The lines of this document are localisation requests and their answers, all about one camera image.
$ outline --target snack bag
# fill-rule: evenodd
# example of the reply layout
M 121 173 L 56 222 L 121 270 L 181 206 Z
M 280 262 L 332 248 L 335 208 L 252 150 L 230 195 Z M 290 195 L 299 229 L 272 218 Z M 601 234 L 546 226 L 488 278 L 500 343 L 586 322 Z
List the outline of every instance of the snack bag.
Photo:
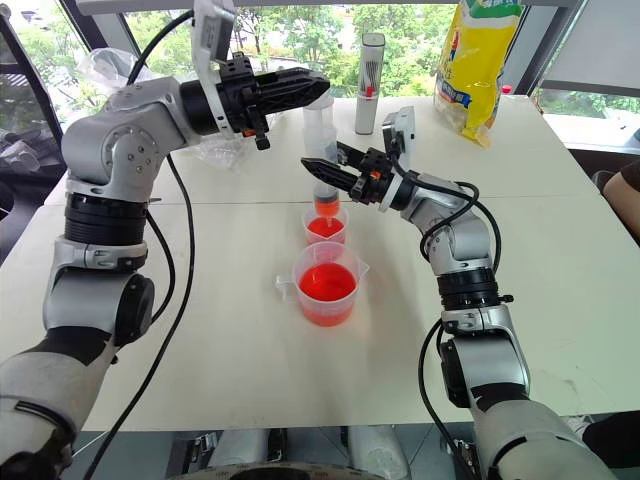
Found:
M 520 0 L 460 0 L 436 75 L 436 109 L 465 137 L 489 146 L 499 77 L 516 32 Z

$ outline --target person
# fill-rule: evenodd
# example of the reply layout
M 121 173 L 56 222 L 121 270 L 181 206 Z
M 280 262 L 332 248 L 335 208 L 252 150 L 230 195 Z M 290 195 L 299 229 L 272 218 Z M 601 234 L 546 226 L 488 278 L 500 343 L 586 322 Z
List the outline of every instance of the person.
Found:
M 639 239 L 640 160 L 611 177 L 602 194 Z M 599 422 L 589 416 L 567 417 L 565 421 L 609 468 L 640 467 L 640 411 L 616 413 Z
M 589 416 L 565 421 L 607 467 L 640 467 L 640 411 L 615 413 L 599 422 Z
M 640 160 L 611 177 L 602 194 L 627 228 L 640 238 Z

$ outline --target transparent cup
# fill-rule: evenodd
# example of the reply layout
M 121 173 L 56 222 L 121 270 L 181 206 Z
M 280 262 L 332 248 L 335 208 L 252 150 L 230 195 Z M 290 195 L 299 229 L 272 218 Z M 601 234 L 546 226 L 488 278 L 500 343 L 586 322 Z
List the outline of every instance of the transparent cup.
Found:
M 337 300 L 316 300 L 302 291 L 300 281 L 310 268 L 328 263 L 338 264 L 348 270 L 355 280 L 355 288 L 348 295 Z M 318 242 L 300 252 L 291 275 L 276 277 L 276 287 L 282 293 L 284 301 L 295 301 L 294 299 L 297 298 L 302 312 L 311 322 L 323 327 L 332 327 L 344 322 L 351 314 L 360 283 L 368 270 L 369 265 L 343 244 Z
M 309 224 L 316 218 L 320 218 L 320 215 L 318 215 L 315 207 L 313 206 L 311 206 L 311 208 L 302 215 L 302 226 L 304 227 L 304 234 L 307 237 L 307 245 L 312 245 L 316 242 L 345 242 L 347 238 L 347 226 L 349 225 L 349 212 L 346 209 L 340 207 L 338 214 L 335 217 L 332 217 L 340 220 L 340 223 L 342 223 L 343 226 L 336 233 L 329 235 L 328 237 L 323 237 L 322 235 L 309 230 Z

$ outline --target green foliage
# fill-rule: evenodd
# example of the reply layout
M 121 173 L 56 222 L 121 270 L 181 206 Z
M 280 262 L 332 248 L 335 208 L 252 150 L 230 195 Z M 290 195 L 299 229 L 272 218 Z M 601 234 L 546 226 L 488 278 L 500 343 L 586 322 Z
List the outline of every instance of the green foliage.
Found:
M 360 59 L 338 50 L 322 68 L 322 73 L 331 79 L 331 94 L 334 97 L 354 97 L 357 93 Z
M 605 118 L 605 108 L 640 113 L 640 98 L 540 88 L 535 99 L 545 113 Z
M 181 13 L 177 10 L 138 12 L 127 16 L 127 23 L 142 50 L 167 23 Z M 186 22 L 168 34 L 149 56 L 149 69 L 159 75 L 177 75 L 193 71 L 190 32 L 190 26 Z
M 342 20 L 333 14 L 329 5 L 290 5 L 273 7 L 271 15 L 277 17 L 275 27 L 286 35 L 285 45 L 293 49 L 296 59 L 313 69 L 321 69 L 329 59 L 338 55 L 336 35 L 342 29 Z
M 440 51 L 454 5 L 358 5 L 353 25 L 385 35 L 381 92 L 386 96 L 431 95 Z
M 388 37 L 415 40 L 422 33 L 415 5 L 356 5 L 353 10 L 358 38 L 363 33 L 382 32 Z
M 46 29 L 29 25 L 17 33 L 53 97 L 60 121 L 65 122 L 70 114 L 77 111 L 97 112 L 106 96 L 85 80 L 76 67 L 86 50 L 59 8 L 51 8 L 43 17 L 49 20 Z
M 262 70 L 269 70 L 271 52 L 267 33 L 275 28 L 275 22 L 277 21 L 273 9 L 269 7 L 242 7 L 237 9 L 237 14 L 234 27 L 236 42 L 244 49 L 242 33 L 251 35 L 253 37 L 253 45 L 247 46 L 250 50 L 255 49 L 255 54 L 260 59 Z

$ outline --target cup handle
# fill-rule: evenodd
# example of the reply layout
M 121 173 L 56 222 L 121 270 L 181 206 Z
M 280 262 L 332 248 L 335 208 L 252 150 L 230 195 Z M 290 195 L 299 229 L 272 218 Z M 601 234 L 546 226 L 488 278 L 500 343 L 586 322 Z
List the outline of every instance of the cup handle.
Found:
M 358 278 L 362 280 L 371 267 L 358 259 Z
M 280 290 L 283 302 L 295 303 L 297 301 L 296 286 L 291 274 L 276 276 L 276 288 Z

